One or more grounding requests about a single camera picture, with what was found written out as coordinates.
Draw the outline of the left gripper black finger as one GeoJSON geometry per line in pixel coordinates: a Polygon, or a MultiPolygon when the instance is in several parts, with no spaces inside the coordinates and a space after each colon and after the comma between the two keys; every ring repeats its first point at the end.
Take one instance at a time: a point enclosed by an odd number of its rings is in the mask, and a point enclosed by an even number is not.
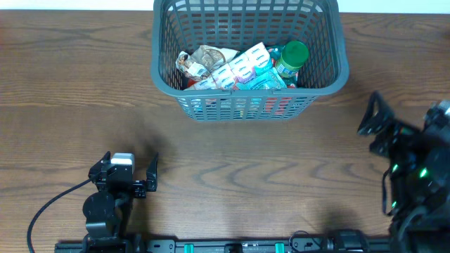
{"type": "Polygon", "coordinates": [[[104,156],[102,156],[102,158],[97,161],[97,163],[95,163],[89,170],[88,173],[88,177],[91,181],[95,181],[98,176],[101,174],[101,170],[102,168],[107,165],[110,164],[110,158],[111,158],[111,153],[110,151],[107,151],[104,156]]]}
{"type": "Polygon", "coordinates": [[[158,158],[156,153],[146,170],[146,191],[155,192],[158,187],[158,158]]]}

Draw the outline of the green lid jar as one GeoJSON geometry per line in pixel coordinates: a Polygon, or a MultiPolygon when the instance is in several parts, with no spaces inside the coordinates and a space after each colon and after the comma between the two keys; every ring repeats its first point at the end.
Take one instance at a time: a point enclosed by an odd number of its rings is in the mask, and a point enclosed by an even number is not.
{"type": "Polygon", "coordinates": [[[309,49],[300,41],[289,41],[281,51],[275,68],[282,78],[294,77],[309,58],[309,49]]]}

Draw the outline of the green Nescafe coffee bag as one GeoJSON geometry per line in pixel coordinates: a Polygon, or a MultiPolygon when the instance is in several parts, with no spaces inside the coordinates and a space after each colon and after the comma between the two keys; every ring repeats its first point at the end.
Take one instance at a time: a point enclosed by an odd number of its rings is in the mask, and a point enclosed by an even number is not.
{"type": "MultiPolygon", "coordinates": [[[[266,47],[266,50],[269,52],[269,55],[271,57],[272,65],[275,66],[277,60],[281,58],[281,52],[283,50],[284,46],[268,46],[266,47]]],[[[285,82],[286,86],[289,89],[296,89],[297,88],[297,78],[298,73],[296,73],[293,77],[283,77],[282,80],[285,82]]]]}

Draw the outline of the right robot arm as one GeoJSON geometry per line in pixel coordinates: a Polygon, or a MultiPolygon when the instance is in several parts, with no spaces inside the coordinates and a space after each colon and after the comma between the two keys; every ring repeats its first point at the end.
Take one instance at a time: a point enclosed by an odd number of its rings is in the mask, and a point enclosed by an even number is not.
{"type": "Polygon", "coordinates": [[[419,129],[397,119],[374,91],[357,133],[373,135],[370,152],[390,163],[382,212],[392,219],[391,252],[448,252],[449,102],[433,104],[419,129]]]}

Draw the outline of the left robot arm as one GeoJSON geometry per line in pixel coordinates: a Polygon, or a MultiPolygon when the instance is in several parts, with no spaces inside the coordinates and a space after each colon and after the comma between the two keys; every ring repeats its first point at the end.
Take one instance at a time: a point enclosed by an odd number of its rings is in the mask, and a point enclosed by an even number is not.
{"type": "Polygon", "coordinates": [[[83,252],[145,252],[140,234],[128,234],[127,224],[135,199],[146,198],[158,186],[158,156],[154,156],[144,180],[134,179],[135,157],[131,153],[107,152],[90,168],[89,180],[98,192],[84,202],[87,235],[83,252]]]}

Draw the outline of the spaghetti pack with red ends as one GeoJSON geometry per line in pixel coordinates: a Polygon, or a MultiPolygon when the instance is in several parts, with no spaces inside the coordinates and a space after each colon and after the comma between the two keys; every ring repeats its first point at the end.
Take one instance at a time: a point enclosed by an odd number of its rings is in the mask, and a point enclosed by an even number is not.
{"type": "Polygon", "coordinates": [[[295,89],[296,86],[293,83],[288,84],[278,84],[278,83],[268,83],[268,84],[234,84],[232,87],[224,88],[220,87],[214,81],[203,80],[201,82],[195,82],[193,80],[189,80],[186,90],[214,90],[214,89],[222,89],[222,90],[269,90],[269,89],[295,89]]]}

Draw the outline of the beige nuts bag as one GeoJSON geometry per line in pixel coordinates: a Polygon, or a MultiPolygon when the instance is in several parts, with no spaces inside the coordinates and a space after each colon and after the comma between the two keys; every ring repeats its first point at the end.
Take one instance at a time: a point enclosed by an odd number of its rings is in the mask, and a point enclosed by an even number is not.
{"type": "Polygon", "coordinates": [[[238,54],[239,51],[234,49],[201,45],[190,55],[180,52],[175,66],[187,78],[198,82],[207,79],[213,71],[231,62],[238,54]]]}

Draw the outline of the teal snack pouch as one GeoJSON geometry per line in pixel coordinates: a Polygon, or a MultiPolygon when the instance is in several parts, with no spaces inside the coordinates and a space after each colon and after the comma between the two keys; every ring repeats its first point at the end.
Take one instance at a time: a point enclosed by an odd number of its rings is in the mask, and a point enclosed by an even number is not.
{"type": "Polygon", "coordinates": [[[273,67],[245,84],[237,83],[238,90],[285,89],[287,85],[273,67]]]}

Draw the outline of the white tissue pack bundle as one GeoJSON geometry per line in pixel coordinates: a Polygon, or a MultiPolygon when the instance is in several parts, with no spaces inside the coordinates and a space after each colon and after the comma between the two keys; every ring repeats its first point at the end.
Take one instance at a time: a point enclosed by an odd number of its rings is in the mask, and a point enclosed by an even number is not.
{"type": "Polygon", "coordinates": [[[220,87],[229,88],[237,83],[245,84],[272,67],[269,52],[260,42],[242,53],[239,52],[231,62],[222,65],[204,80],[214,81],[220,87]]]}

